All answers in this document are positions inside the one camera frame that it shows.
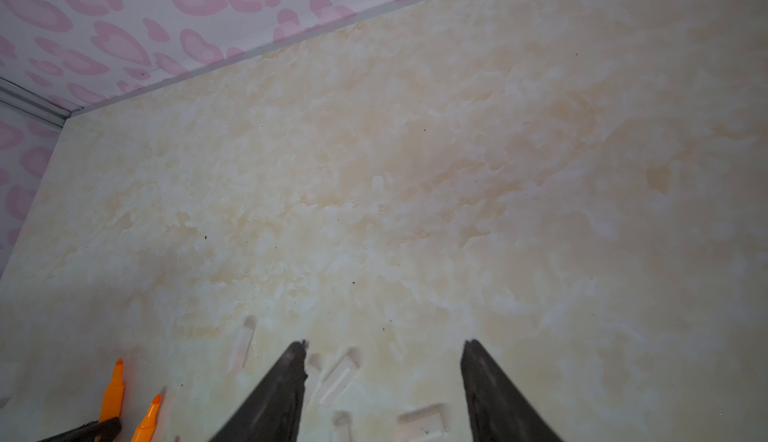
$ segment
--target clear plastic piece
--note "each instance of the clear plastic piece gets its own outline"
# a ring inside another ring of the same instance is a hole
[[[317,387],[317,381],[320,379],[320,369],[312,364],[307,364],[304,367],[304,371],[306,372],[306,380],[304,381],[303,408],[306,409],[306,406],[312,401],[312,394],[314,394],[315,388]]]
[[[345,356],[317,391],[317,400],[320,405],[332,406],[356,375],[357,364],[351,360],[349,355]]]
[[[246,317],[243,325],[237,328],[235,340],[232,343],[232,351],[230,352],[230,360],[226,365],[226,370],[229,372],[239,372],[245,366],[248,347],[250,346],[250,340],[254,336],[255,329],[256,321],[253,317]]]
[[[400,422],[396,442],[439,442],[446,436],[446,426],[437,410],[428,410]]]
[[[350,442],[350,425],[341,423],[333,427],[331,431],[331,442]]]

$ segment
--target marker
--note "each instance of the marker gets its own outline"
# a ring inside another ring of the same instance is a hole
[[[141,421],[141,424],[136,428],[134,436],[130,439],[130,442],[149,442],[152,440],[152,434],[154,434],[155,419],[158,417],[158,409],[160,408],[160,394],[154,396],[152,399],[152,405],[147,410],[147,415]]]
[[[101,401],[101,413],[98,416],[99,422],[104,422],[111,418],[120,417],[120,409],[123,407],[123,359],[118,359],[112,370],[112,380],[109,381],[107,389],[104,391],[104,399]]]

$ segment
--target beige marbled surface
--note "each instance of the beige marbled surface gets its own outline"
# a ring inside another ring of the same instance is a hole
[[[762,440],[768,0],[429,0],[71,120],[0,287],[4,440],[206,440],[287,344],[356,441],[477,337],[567,441]],[[245,369],[236,327],[257,319]],[[323,440],[313,405],[301,440]]]

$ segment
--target gray trim strip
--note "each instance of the gray trim strip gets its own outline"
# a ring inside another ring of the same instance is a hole
[[[110,100],[105,100],[103,102],[93,104],[92,106],[83,107],[81,109],[75,110],[72,112],[72,117],[74,116],[80,116],[82,114],[88,113],[91,110],[101,109],[101,107],[110,106],[113,103],[121,102],[123,100],[130,99],[132,97],[140,96],[142,94],[145,94],[147,92],[152,92],[153,90],[162,89],[163,87],[169,86],[171,84],[174,84],[176,82],[181,82],[182,80],[187,80],[192,77],[198,76],[200,74],[204,74],[207,72],[211,72],[212,70],[220,69],[221,67],[226,67],[230,64],[241,62],[245,59],[250,59],[251,57],[260,56],[263,53],[271,52],[273,50],[281,49],[285,46],[289,46],[292,44],[297,44],[299,42],[302,42],[304,40],[307,40],[311,37],[327,34],[329,32],[333,32],[334,30],[340,29],[342,27],[357,24],[358,22],[361,22],[363,20],[368,20],[371,17],[375,17],[377,15],[386,14],[387,12],[392,12],[393,10],[398,10],[403,7],[417,4],[418,2],[422,2],[423,0],[400,0],[397,2],[390,2],[388,4],[375,6],[371,9],[364,10],[363,12],[355,15],[354,17],[350,17],[349,19],[344,20],[338,20],[337,22],[334,22],[332,24],[328,24],[322,27],[319,27],[316,30],[310,30],[307,32],[304,32],[303,34],[297,35],[295,37],[291,37],[288,40],[283,40],[281,42],[278,42],[277,44],[266,44],[264,46],[256,47],[255,49],[249,50],[248,52],[245,52],[243,55],[234,57],[232,59],[226,59],[220,63],[212,64],[205,67],[200,67],[199,69],[192,70],[190,72],[185,73],[182,76],[176,76],[171,77],[169,79],[162,80],[158,83],[155,83],[151,86],[146,86],[143,89],[136,90],[135,92],[131,92],[122,96],[113,97]]]
[[[3,78],[0,78],[0,106],[31,117],[57,130],[64,127],[64,121],[72,114]]]

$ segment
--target wall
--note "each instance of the wall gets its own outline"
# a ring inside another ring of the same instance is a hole
[[[72,119],[3,279],[0,432],[206,440],[289,341],[356,440],[483,341],[564,440],[762,440],[768,0],[429,0]],[[226,372],[256,318],[244,370]],[[327,437],[333,410],[302,416]]]
[[[58,132],[0,107],[0,277],[58,140]]]

